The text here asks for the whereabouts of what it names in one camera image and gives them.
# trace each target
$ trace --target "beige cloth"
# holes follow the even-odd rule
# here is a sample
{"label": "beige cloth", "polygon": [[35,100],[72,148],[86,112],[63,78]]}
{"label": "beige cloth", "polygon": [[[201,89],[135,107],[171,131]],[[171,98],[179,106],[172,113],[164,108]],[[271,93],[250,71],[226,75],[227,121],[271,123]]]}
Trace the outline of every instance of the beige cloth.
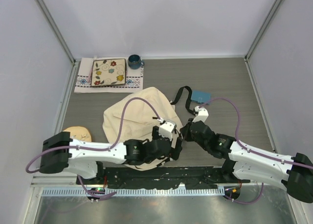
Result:
{"label": "beige cloth", "polygon": [[[174,121],[177,124],[177,130],[182,128],[181,121],[169,100],[158,89],[150,87],[128,95],[126,98],[104,111],[103,130],[109,143],[114,143],[116,141],[123,108],[126,102],[134,97],[140,97],[147,100],[155,108],[160,117],[164,120]],[[133,100],[130,102],[125,111],[122,134],[119,141],[123,142],[128,139],[151,140],[153,126],[159,126],[159,122],[152,119],[154,116],[156,115],[153,110],[143,101]],[[175,134],[172,142],[173,148],[175,148],[177,137],[178,134]],[[158,164],[164,162],[165,159],[156,159],[150,164],[142,164],[136,167],[129,165],[129,167],[137,170],[153,169]]]}

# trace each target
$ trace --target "white panel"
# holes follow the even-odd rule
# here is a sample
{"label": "white panel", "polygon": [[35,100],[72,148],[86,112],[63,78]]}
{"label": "white panel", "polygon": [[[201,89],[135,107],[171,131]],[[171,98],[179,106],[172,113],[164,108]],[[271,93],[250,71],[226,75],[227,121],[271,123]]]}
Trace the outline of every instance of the white panel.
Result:
{"label": "white panel", "polygon": [[[285,0],[251,58],[279,153],[313,161],[312,0]],[[304,204],[310,222],[312,204]]]}
{"label": "white panel", "polygon": [[45,0],[74,57],[245,55],[274,0]]}
{"label": "white panel", "polygon": [[0,0],[0,217],[22,223],[26,164],[53,134],[70,62],[34,0]]}

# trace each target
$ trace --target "gray wooden table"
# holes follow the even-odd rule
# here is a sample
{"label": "gray wooden table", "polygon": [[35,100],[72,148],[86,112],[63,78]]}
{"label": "gray wooden table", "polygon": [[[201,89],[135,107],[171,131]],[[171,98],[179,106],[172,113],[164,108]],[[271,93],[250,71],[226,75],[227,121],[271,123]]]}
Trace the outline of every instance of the gray wooden table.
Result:
{"label": "gray wooden table", "polygon": [[[252,146],[272,151],[268,134],[253,91],[243,58],[145,60],[144,88],[156,87],[169,100],[178,89],[188,85],[193,90],[209,92],[212,97],[231,99],[239,108],[242,122],[240,139]],[[128,93],[72,93],[63,128],[84,126],[95,142],[108,142],[102,129],[103,111]],[[185,109],[187,91],[176,105],[183,125],[192,117]],[[237,114],[222,100],[207,107],[206,124],[216,133],[235,135]],[[213,158],[193,142],[185,142],[179,160],[166,166],[221,166],[223,160]]]}

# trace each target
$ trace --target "placemat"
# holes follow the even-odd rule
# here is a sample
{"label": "placemat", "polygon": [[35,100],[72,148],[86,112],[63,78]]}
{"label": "placemat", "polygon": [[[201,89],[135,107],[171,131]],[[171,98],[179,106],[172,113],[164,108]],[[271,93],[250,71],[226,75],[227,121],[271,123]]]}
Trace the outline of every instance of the placemat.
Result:
{"label": "placemat", "polygon": [[[126,59],[127,57],[105,57],[97,58],[96,60],[103,59]],[[82,58],[78,75],[76,78],[74,93],[101,93],[101,92],[114,92],[114,93],[134,93],[143,89],[143,67],[133,70],[127,65],[126,82],[124,85],[118,86],[91,86],[91,68],[93,58]]]}

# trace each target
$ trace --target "blue mug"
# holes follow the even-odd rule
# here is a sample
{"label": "blue mug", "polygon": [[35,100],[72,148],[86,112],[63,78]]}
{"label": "blue mug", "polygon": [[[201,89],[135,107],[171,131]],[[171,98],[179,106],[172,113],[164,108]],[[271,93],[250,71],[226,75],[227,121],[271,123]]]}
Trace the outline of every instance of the blue mug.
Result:
{"label": "blue mug", "polygon": [[136,54],[132,54],[128,58],[128,66],[131,69],[138,69],[140,67],[143,67],[145,65],[145,62],[141,60],[141,57]]}

